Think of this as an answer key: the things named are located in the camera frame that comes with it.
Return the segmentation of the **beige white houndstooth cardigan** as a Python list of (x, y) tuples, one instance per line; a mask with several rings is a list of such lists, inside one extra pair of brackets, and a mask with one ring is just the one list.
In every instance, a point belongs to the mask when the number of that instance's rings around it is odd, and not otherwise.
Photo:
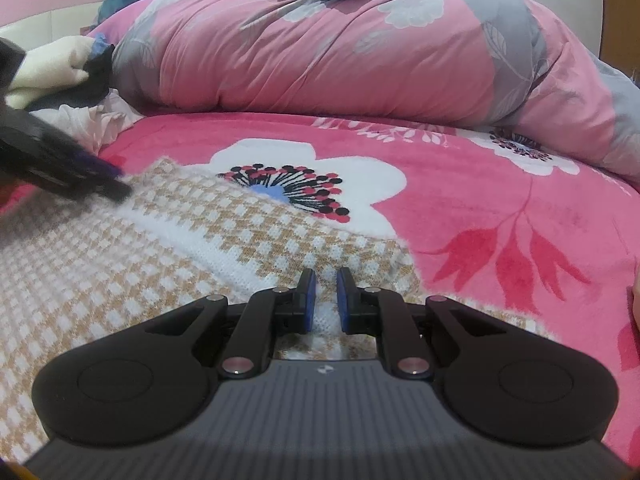
[(30, 389), (50, 359), (212, 292), (240, 302), (314, 270), (314, 327), (277, 345), (277, 356), (294, 360), (373, 356), (370, 337), (340, 329), (341, 266), (361, 286), (425, 297), (408, 245), (360, 205), (361, 185), (342, 184), (349, 217), (338, 221), (230, 183), (209, 165), (162, 158), (129, 183), (134, 192), (118, 205), (18, 192), (2, 211), (1, 454), (9, 460), (46, 440)]

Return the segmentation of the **white shirt under blanket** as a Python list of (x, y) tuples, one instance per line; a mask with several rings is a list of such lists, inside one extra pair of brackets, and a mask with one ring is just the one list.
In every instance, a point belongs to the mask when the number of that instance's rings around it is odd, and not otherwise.
[(114, 143), (122, 132), (144, 118), (115, 89), (96, 106), (63, 104), (58, 108), (36, 110), (32, 116), (60, 129), (93, 154)]

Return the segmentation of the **white fleece blanket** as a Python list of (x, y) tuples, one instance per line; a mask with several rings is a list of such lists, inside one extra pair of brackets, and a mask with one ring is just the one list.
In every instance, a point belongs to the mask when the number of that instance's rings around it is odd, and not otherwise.
[(90, 37), (67, 36), (27, 51), (9, 85), (6, 104), (24, 110), (36, 99), (86, 82), (84, 66), (93, 44)]

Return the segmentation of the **pink bed headboard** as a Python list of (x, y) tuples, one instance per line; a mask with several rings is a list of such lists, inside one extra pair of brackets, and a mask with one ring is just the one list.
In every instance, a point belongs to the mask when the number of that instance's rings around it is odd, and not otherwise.
[(103, 0), (1, 0), (1, 37), (24, 50), (91, 25)]

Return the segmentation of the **pink floral bed sheet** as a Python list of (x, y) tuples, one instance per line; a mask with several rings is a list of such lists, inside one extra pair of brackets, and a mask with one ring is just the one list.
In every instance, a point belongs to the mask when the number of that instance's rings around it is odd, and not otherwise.
[(445, 294), (601, 361), (620, 387), (605, 435), (639, 459), (639, 195), (567, 158), (433, 125), (266, 114), (143, 119), (103, 157), (134, 176), (162, 158), (323, 220), (346, 221), (343, 183), (390, 222), (427, 294)]

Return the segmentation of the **pink grey floral duvet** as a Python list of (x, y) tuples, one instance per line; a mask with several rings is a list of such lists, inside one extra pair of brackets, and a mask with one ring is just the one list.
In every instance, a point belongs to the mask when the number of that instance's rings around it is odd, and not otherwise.
[(639, 180), (639, 90), (534, 0), (141, 0), (103, 25), (129, 103), (499, 129)]

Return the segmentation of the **brown wooden door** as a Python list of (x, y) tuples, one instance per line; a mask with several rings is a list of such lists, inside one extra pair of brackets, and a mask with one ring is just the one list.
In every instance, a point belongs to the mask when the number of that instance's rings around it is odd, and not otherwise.
[(600, 59), (639, 82), (639, 0), (603, 0)]

